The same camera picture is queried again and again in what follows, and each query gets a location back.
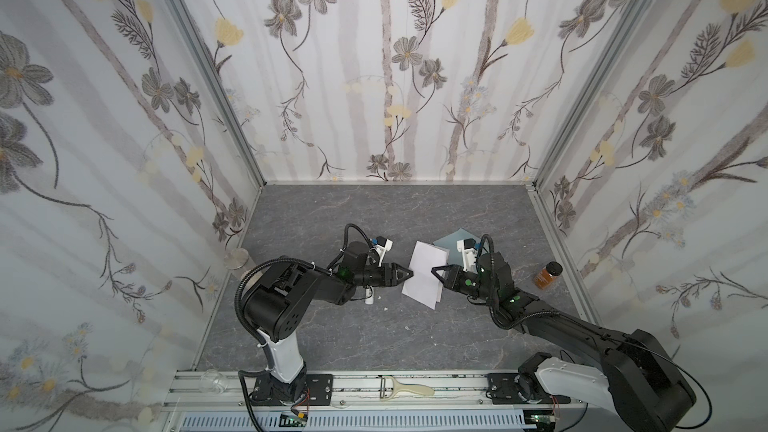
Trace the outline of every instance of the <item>small white object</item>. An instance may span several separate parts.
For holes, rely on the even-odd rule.
[[[464,272],[476,272],[475,263],[477,262],[477,249],[474,247],[464,248],[464,241],[456,241],[456,249],[462,254],[462,262],[464,264]]]
[[[392,250],[392,241],[387,239],[385,245],[376,244],[373,248],[379,254],[379,267],[381,267],[384,263],[384,254],[386,254],[387,251]]]
[[[447,250],[425,242],[417,242],[408,265],[408,268],[413,271],[413,277],[402,285],[403,294],[435,310],[442,284],[432,275],[432,268],[446,264],[448,264]]]

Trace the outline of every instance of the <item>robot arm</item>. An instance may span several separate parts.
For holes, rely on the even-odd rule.
[[[267,376],[261,383],[269,384],[270,398],[291,404],[305,389],[306,364],[294,332],[312,300],[341,305],[359,286],[392,287],[413,276],[398,264],[382,263],[391,241],[379,237],[377,248],[363,237],[365,242],[347,245],[345,231],[345,245],[327,268],[281,257],[259,265],[240,282],[235,312],[264,348],[268,371],[261,373]],[[669,432],[693,407],[695,393],[653,335],[640,330],[626,334],[584,322],[521,290],[503,256],[493,251],[490,238],[490,252],[483,253],[486,238],[479,246],[464,241],[459,245],[468,257],[476,255],[474,266],[449,265],[432,273],[444,288],[484,301],[498,327],[544,338],[587,362],[571,364],[535,354],[518,370],[514,392],[520,398],[531,402],[550,395],[582,399],[616,412],[633,430],[643,432]],[[246,283],[261,270],[264,275],[245,291]],[[242,377],[241,385],[245,390]],[[261,397],[266,399],[264,390]],[[249,408],[259,400],[252,394]]]
[[[440,270],[446,271],[444,278]],[[696,403],[693,389],[653,335],[609,330],[553,308],[515,287],[512,270],[498,252],[479,255],[476,272],[450,265],[432,273],[444,288],[484,299],[500,328],[541,337],[588,363],[535,354],[518,370],[518,393],[526,400],[582,399],[616,412],[633,430],[652,432],[672,430]]]

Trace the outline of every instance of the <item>metal mounting plate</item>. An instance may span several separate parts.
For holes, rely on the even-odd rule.
[[[518,395],[518,388],[514,384],[514,378],[517,372],[513,374],[490,373],[488,374],[488,396],[494,405],[506,404],[527,404],[528,402]],[[571,398],[563,395],[555,395],[559,404],[570,404]],[[550,397],[542,399],[538,404],[552,404]]]

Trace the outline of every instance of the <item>gray marble surface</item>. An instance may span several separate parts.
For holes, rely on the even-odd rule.
[[[406,267],[417,240],[433,242],[458,228],[493,236],[517,286],[565,312],[576,309],[562,278],[546,292],[533,276],[552,260],[523,186],[267,186],[244,239],[256,264],[287,254],[327,264],[343,228],[359,225],[370,237],[394,242],[388,262]],[[356,232],[350,230],[350,240]],[[258,370],[264,354],[234,313],[230,278],[197,366],[199,370]],[[298,328],[310,370],[429,370],[516,368],[533,352],[557,354],[542,339],[496,328],[485,307],[444,291],[435,311],[402,295],[402,286],[377,288],[373,305],[313,302]],[[359,288],[358,295],[364,291]]]

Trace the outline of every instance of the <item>clear glass cup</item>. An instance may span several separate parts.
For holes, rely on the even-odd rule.
[[[229,381],[224,374],[216,369],[208,369],[200,376],[198,388],[200,392],[206,394],[221,394],[228,384]]]

